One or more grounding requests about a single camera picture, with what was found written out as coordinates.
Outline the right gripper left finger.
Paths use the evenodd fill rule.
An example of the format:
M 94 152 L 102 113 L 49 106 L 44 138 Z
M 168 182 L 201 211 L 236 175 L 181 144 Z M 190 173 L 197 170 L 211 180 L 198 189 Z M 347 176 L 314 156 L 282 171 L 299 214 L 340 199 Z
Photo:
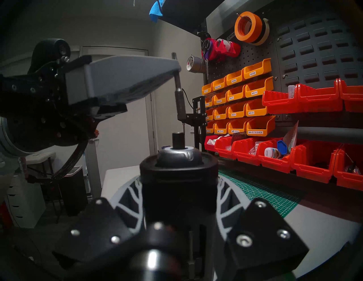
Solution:
M 112 196 L 95 198 L 62 234 L 53 255 L 63 269 L 87 263 L 143 231 L 140 176 L 120 185 Z

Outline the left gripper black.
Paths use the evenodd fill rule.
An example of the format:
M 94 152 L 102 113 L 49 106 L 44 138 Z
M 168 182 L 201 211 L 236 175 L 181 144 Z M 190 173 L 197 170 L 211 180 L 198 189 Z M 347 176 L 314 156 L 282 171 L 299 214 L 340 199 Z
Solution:
M 26 75 L 1 74 L 4 134 L 16 148 L 73 146 L 98 137 L 97 122 L 71 106 L 95 99 L 100 105 L 144 98 L 181 71 L 176 59 L 117 55 L 92 61 L 63 56 Z

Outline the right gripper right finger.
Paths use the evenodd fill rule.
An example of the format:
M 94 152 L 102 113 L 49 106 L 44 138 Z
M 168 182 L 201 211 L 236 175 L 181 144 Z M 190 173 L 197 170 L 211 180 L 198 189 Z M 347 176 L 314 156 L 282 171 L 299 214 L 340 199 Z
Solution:
M 264 198 L 219 176 L 219 279 L 296 279 L 309 248 Z

